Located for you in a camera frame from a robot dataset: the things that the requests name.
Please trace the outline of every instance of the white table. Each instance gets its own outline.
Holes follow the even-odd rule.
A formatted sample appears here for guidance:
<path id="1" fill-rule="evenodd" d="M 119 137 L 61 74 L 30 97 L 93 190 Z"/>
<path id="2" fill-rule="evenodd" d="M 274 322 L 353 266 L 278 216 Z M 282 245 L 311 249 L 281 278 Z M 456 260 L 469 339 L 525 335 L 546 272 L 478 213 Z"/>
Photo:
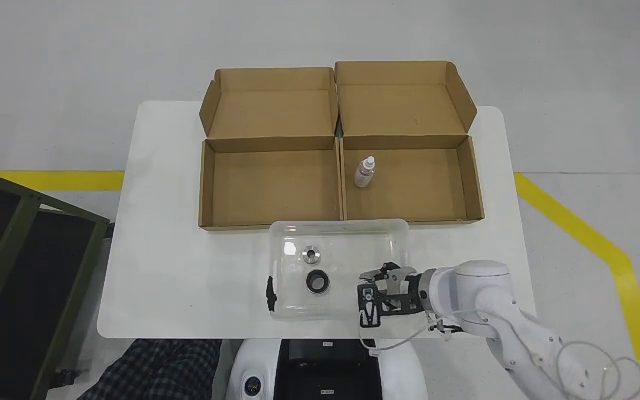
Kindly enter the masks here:
<path id="1" fill-rule="evenodd" d="M 200 102 L 146 102 L 138 109 L 98 316 L 100 334 L 357 338 L 356 320 L 289 322 L 270 316 L 265 298 L 266 230 L 198 228 L 204 138 L 199 108 Z M 468 225 L 413 227 L 413 267 L 420 271 L 470 259 L 502 261 L 511 268 L 520 307 L 535 313 L 500 110 L 480 107 L 471 135 L 486 218 Z M 366 336 L 404 338 L 424 321 L 423 315 L 396 318 L 383 319 L 382 327 L 366 330 Z"/>

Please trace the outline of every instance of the yellow tape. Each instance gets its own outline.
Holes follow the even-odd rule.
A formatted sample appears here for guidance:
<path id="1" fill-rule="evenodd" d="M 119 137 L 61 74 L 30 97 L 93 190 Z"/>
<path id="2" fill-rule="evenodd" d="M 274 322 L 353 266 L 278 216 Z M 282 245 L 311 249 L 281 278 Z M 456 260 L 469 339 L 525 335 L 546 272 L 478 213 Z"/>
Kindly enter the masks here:
<path id="1" fill-rule="evenodd" d="M 124 171 L 0 171 L 0 178 L 41 192 L 119 191 Z"/>
<path id="2" fill-rule="evenodd" d="M 609 266 L 627 321 L 631 345 L 636 358 L 640 359 L 640 288 L 629 256 L 524 175 L 516 173 L 515 180 L 520 197 Z"/>

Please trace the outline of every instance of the open cardboard box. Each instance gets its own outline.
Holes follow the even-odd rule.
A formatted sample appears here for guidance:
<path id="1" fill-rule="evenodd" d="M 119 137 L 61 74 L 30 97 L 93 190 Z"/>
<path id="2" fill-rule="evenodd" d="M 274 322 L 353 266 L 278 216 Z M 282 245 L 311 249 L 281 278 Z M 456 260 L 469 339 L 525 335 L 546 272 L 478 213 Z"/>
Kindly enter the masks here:
<path id="1" fill-rule="evenodd" d="M 198 224 L 343 219 L 331 68 L 223 69 L 200 110 Z"/>
<path id="2" fill-rule="evenodd" d="M 484 218 L 473 144 L 476 107 L 446 61 L 338 62 L 345 219 L 414 223 Z M 375 175 L 353 174 L 372 155 Z"/>

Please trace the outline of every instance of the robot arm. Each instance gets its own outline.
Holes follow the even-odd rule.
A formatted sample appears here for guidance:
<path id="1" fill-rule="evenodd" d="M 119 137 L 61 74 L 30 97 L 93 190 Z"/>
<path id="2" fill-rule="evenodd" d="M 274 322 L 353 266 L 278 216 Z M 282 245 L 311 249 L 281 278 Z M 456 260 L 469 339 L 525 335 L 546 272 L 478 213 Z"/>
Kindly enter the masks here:
<path id="1" fill-rule="evenodd" d="M 365 281 L 358 286 L 362 327 L 379 326 L 385 315 L 433 312 L 464 332 L 485 337 L 493 356 L 529 399 L 566 399 L 567 393 L 597 398 L 588 372 L 563 348 L 562 338 L 518 308 L 505 264 L 469 261 L 417 274 L 387 263 L 378 272 L 360 277 Z M 387 287 L 378 288 L 379 281 Z"/>

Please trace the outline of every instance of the white dropper bottle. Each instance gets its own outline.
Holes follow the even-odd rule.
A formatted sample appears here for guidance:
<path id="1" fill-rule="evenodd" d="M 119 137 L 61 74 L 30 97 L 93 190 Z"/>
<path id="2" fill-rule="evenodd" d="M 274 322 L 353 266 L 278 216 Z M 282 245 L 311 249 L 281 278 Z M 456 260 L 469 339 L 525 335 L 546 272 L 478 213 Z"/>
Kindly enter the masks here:
<path id="1" fill-rule="evenodd" d="M 376 160 L 373 156 L 369 156 L 358 164 L 356 170 L 355 184 L 357 187 L 365 187 L 371 182 L 373 173 L 376 172 Z"/>

